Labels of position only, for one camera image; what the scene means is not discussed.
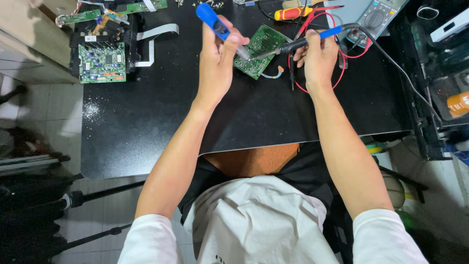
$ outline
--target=white label sticker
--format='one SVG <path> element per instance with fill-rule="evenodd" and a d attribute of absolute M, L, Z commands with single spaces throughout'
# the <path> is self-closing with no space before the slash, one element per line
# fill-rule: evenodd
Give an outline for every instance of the white label sticker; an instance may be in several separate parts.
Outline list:
<path fill-rule="evenodd" d="M 96 42 L 96 36 L 85 36 L 85 42 Z"/>

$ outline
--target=blue desoldering pump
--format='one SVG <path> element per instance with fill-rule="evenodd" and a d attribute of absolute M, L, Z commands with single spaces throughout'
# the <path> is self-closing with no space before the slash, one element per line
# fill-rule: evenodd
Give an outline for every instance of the blue desoldering pump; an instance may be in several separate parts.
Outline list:
<path fill-rule="evenodd" d="M 230 30 L 228 30 L 227 26 L 223 24 L 215 11 L 213 11 L 213 9 L 207 3 L 198 5 L 196 14 L 200 20 L 205 22 L 205 24 L 207 24 L 220 39 L 223 41 L 227 39 L 228 35 L 230 34 Z M 249 52 L 243 45 L 238 45 L 236 54 L 238 54 L 238 56 L 244 61 L 247 61 L 250 58 Z"/>

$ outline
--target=red wire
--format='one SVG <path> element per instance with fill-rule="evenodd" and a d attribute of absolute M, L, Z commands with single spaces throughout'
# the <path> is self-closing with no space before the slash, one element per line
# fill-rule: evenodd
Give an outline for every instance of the red wire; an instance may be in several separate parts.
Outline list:
<path fill-rule="evenodd" d="M 308 15 L 308 18 L 307 18 L 306 21 L 304 22 L 303 26 L 301 26 L 300 31 L 299 31 L 298 34 L 297 34 L 298 37 L 301 35 L 301 33 L 302 33 L 303 31 L 305 31 L 305 33 L 306 33 L 306 29 L 308 28 L 309 23 L 311 23 L 311 21 L 312 21 L 313 19 L 315 19 L 316 17 L 318 17 L 318 16 L 320 16 L 320 15 L 322 15 L 322 14 L 326 14 L 326 15 L 330 16 L 331 19 L 332 19 L 333 26 L 335 27 L 334 17 L 333 17 L 331 14 L 329 14 L 329 13 L 327 13 L 327 12 L 319 13 L 319 14 L 317 14 L 316 16 L 313 15 L 313 14 L 314 14 L 314 11 L 311 12 L 311 13 Z M 334 88 L 337 86 L 337 84 L 339 84 L 340 79 L 342 79 L 342 76 L 344 75 L 344 72 L 345 72 L 345 57 L 351 58 L 351 59 L 353 59 L 353 58 L 358 58 L 358 57 L 362 56 L 363 54 L 365 54 L 365 53 L 368 51 L 368 48 L 370 48 L 370 45 L 371 45 L 371 41 L 370 41 L 370 39 L 368 39 L 368 41 L 367 41 L 367 43 L 366 43 L 365 50 L 363 51 L 362 54 L 357 55 L 357 56 L 347 56 L 347 55 L 345 55 L 345 54 L 339 49 L 339 52 L 340 52 L 340 54 L 342 55 L 342 60 L 344 61 L 344 65 L 343 65 L 343 67 L 342 67 L 342 72 L 340 73 L 339 79 L 337 80 L 337 82 L 335 83 L 335 85 L 332 87 L 332 89 L 334 89 Z M 288 58 L 288 69 L 289 69 L 290 72 L 291 72 L 291 68 L 290 68 L 290 58 Z M 305 89 L 303 89 L 303 87 L 301 87 L 296 81 L 295 81 L 295 84 L 296 84 L 296 86 L 298 86 L 298 88 L 300 88 L 302 91 L 304 91 L 304 92 L 306 92 L 306 93 L 309 93 L 308 91 L 306 91 Z"/>

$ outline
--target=multimeter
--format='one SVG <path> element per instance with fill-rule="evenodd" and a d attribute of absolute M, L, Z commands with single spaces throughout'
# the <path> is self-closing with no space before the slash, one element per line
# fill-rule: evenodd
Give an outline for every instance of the multimeter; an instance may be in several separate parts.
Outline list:
<path fill-rule="evenodd" d="M 364 26 L 368 32 L 377 39 L 408 1 L 409 0 L 372 0 L 356 23 Z M 355 43 L 359 40 L 360 35 L 364 34 L 358 30 L 350 30 L 347 33 L 347 39 Z M 362 38 L 358 46 L 365 48 L 367 41 L 368 37 Z"/>

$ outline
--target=white device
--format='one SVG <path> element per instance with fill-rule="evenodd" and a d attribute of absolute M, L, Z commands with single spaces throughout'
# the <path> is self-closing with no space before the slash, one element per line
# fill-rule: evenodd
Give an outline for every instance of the white device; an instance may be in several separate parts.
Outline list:
<path fill-rule="evenodd" d="M 469 8 L 430 34 L 433 42 L 446 41 L 469 27 Z"/>

